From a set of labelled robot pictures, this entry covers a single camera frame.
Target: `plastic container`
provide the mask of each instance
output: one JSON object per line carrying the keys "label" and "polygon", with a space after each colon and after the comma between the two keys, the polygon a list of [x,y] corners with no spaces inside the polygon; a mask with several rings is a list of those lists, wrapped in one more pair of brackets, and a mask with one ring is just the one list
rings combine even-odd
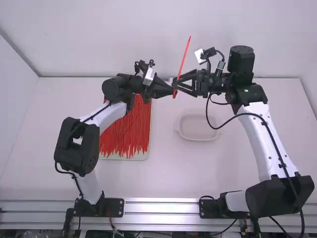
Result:
{"label": "plastic container", "polygon": [[[210,116],[211,125],[217,126],[216,119]],[[187,140],[212,141],[217,139],[218,130],[212,129],[206,120],[204,110],[188,109],[184,111],[174,124],[174,129]]]}

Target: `white wall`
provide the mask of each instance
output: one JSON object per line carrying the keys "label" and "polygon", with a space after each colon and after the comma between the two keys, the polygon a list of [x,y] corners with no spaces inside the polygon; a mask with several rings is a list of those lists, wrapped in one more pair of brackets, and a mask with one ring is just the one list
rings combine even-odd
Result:
{"label": "white wall", "polygon": [[0,35],[0,178],[38,79]]}
{"label": "white wall", "polygon": [[153,58],[161,76],[198,67],[193,50],[256,53],[257,76],[299,77],[317,112],[316,0],[0,0],[0,30],[44,76],[112,76]]}

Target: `metal frame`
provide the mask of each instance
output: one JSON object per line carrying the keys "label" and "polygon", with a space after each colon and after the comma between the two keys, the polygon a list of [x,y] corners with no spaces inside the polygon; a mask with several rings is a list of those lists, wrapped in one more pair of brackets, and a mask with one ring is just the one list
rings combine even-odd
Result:
{"label": "metal frame", "polygon": [[[206,231],[219,232],[232,223],[232,219],[201,219],[198,199],[194,198],[125,198],[122,218],[113,218],[116,227],[123,231]],[[58,200],[0,200],[0,229],[53,229],[63,227],[66,209],[74,201]],[[317,233],[317,203],[303,207],[307,233]],[[290,233],[299,233],[299,214],[275,217]],[[71,229],[78,228],[74,218]],[[236,222],[230,232],[239,232],[242,221]],[[261,218],[262,232],[281,232],[270,219]],[[252,224],[248,220],[249,230]],[[81,218],[81,229],[111,230],[108,218]]]}

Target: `black cable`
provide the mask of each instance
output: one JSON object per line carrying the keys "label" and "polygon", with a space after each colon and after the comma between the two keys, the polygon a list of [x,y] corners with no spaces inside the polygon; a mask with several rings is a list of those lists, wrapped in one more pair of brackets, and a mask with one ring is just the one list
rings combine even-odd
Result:
{"label": "black cable", "polygon": [[210,199],[213,199],[213,200],[214,200],[214,197],[209,196],[209,195],[202,196],[199,200],[201,200],[202,198],[210,198]]}
{"label": "black cable", "polygon": [[271,141],[272,141],[272,143],[273,143],[273,145],[274,145],[274,147],[275,147],[275,150],[276,150],[276,152],[277,152],[277,155],[278,155],[278,157],[279,157],[279,161],[281,162],[281,166],[282,166],[282,168],[283,168],[283,170],[284,170],[284,172],[285,172],[285,174],[286,174],[287,180],[288,180],[288,182],[289,182],[289,184],[290,184],[290,186],[291,186],[291,189],[292,189],[292,191],[293,191],[293,193],[294,193],[295,200],[296,200],[297,205],[298,205],[298,208],[299,208],[299,212],[300,212],[300,216],[301,216],[301,222],[302,222],[302,229],[301,229],[301,234],[298,236],[298,238],[302,238],[302,237],[304,236],[304,233],[305,233],[305,220],[304,220],[303,210],[302,210],[301,204],[300,204],[300,202],[299,202],[299,199],[298,199],[298,196],[297,196],[297,192],[296,192],[296,190],[295,190],[295,187],[294,187],[294,185],[293,185],[293,182],[292,182],[292,180],[291,180],[291,178],[290,178],[290,176],[289,176],[289,174],[288,174],[288,171],[287,171],[287,169],[286,169],[286,165],[285,165],[285,163],[284,163],[284,161],[283,161],[283,158],[282,158],[282,156],[281,156],[281,153],[280,153],[280,151],[279,151],[279,149],[278,149],[278,147],[277,147],[276,141],[275,141],[275,139],[274,139],[274,137],[273,137],[273,135],[272,135],[272,132],[271,132],[271,130],[269,129],[269,127],[268,127],[266,121],[264,120],[263,117],[261,117],[261,116],[258,115],[258,114],[255,114],[255,113],[241,113],[241,114],[237,114],[237,115],[233,116],[232,118],[230,118],[229,120],[227,120],[224,124],[222,124],[222,125],[220,125],[220,126],[218,126],[218,127],[214,127],[214,126],[211,125],[211,123],[210,123],[210,121],[209,121],[209,119],[208,119],[208,104],[209,104],[210,98],[211,98],[211,93],[209,93],[209,96],[208,96],[208,98],[207,98],[207,103],[206,103],[206,119],[207,119],[207,122],[208,122],[209,126],[210,126],[212,129],[218,130],[218,129],[224,127],[225,125],[227,125],[227,124],[228,124],[229,122],[231,122],[233,119],[235,119],[235,118],[237,118],[237,117],[240,117],[240,116],[244,116],[244,115],[254,116],[254,117],[259,118],[259,119],[262,121],[262,124],[266,127],[266,129],[267,129],[267,131],[268,131],[268,133],[269,133],[269,136],[270,136],[270,138],[271,138]]}
{"label": "black cable", "polygon": [[79,183],[78,183],[78,180],[77,180],[76,175],[75,175],[74,173],[71,173],[71,172],[60,171],[60,170],[58,169],[58,167],[57,167],[57,162],[55,162],[55,170],[56,170],[57,172],[59,172],[60,174],[71,175],[71,178],[72,178],[73,180],[75,180],[76,186],[77,186],[78,191],[79,191],[79,195],[81,196],[82,199],[84,199],[84,194],[83,194],[83,192],[82,192],[81,189],[80,189],[80,186],[79,186]]}
{"label": "black cable", "polygon": [[142,232],[137,233],[135,236],[133,236],[133,238],[137,238],[139,236],[139,234],[141,234]]}
{"label": "black cable", "polygon": [[284,234],[289,237],[289,238],[293,238],[292,236],[290,236],[287,231],[277,222],[276,219],[274,219],[273,217],[270,217],[272,221],[274,221],[278,227],[280,227],[280,229],[284,232]]}
{"label": "black cable", "polygon": [[218,103],[218,102],[214,102],[214,101],[211,99],[211,97],[210,97],[210,101],[211,101],[212,103],[214,103],[214,104],[217,104],[217,105],[229,105],[229,103]]}
{"label": "black cable", "polygon": [[218,232],[218,233],[215,233],[215,234],[211,234],[211,237],[212,237],[212,236],[217,236],[217,235],[219,235],[219,234],[222,234],[222,233],[226,232],[227,230],[229,230],[229,229],[233,226],[233,224],[236,223],[237,220],[238,220],[238,219],[235,219],[235,220],[234,220],[226,229],[224,229],[222,232]]}
{"label": "black cable", "polygon": [[79,217],[79,223],[78,223],[78,231],[80,230],[80,223],[81,223],[81,217]]}
{"label": "black cable", "polygon": [[219,54],[222,56],[222,60],[221,60],[221,61],[224,61],[224,55],[223,55],[223,53],[222,53],[221,51],[219,51],[219,50],[216,50],[216,52],[219,53]]}
{"label": "black cable", "polygon": [[74,133],[75,131],[82,125],[84,124],[85,122],[89,121],[89,120],[92,120],[95,116],[97,116],[99,113],[101,113],[103,110],[107,109],[108,107],[111,106],[111,102],[109,102],[104,108],[101,108],[98,112],[96,112],[95,114],[93,114],[92,116],[84,119],[83,121],[81,121],[72,131],[71,133],[69,134],[68,138],[70,138]]}
{"label": "black cable", "polygon": [[166,234],[166,233],[162,233],[162,232],[148,232],[148,233],[154,233],[154,234],[159,234],[159,235],[164,235],[164,236],[169,236],[169,237],[173,236],[171,234]]}

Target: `red stick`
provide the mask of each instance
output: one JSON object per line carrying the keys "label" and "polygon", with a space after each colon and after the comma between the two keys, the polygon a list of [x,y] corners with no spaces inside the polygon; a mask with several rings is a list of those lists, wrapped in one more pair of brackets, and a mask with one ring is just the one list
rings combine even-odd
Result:
{"label": "red stick", "polygon": [[[180,64],[180,68],[179,68],[177,80],[179,79],[179,76],[180,76],[180,74],[181,74],[181,72],[182,72],[183,65],[184,65],[184,62],[185,62],[185,58],[186,58],[186,55],[187,55],[187,51],[188,51],[188,47],[189,47],[189,43],[190,43],[190,39],[191,39],[191,38],[192,38],[192,36],[190,36],[190,37],[188,38],[188,42],[187,42],[186,49],[185,49],[185,52],[184,52],[184,55],[183,55],[182,63]],[[177,89],[174,89],[174,91],[173,91],[173,98],[176,98],[176,93],[177,93]]]}

